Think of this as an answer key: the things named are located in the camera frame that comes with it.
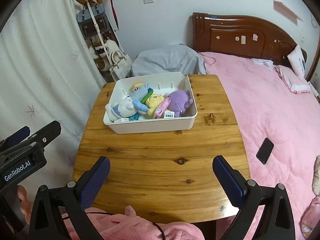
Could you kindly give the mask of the person's left hand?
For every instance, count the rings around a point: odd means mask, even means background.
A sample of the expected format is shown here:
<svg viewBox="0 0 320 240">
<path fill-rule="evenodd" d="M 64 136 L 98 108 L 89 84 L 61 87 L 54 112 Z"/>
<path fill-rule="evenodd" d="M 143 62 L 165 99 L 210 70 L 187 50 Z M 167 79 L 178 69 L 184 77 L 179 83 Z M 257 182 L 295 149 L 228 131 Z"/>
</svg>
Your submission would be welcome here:
<svg viewBox="0 0 320 240">
<path fill-rule="evenodd" d="M 23 186 L 18 185 L 17 195 L 19 200 L 21 201 L 20 211 L 25 216 L 25 218 L 27 218 L 31 215 L 31 202 L 27 199 L 26 189 Z"/>
</svg>

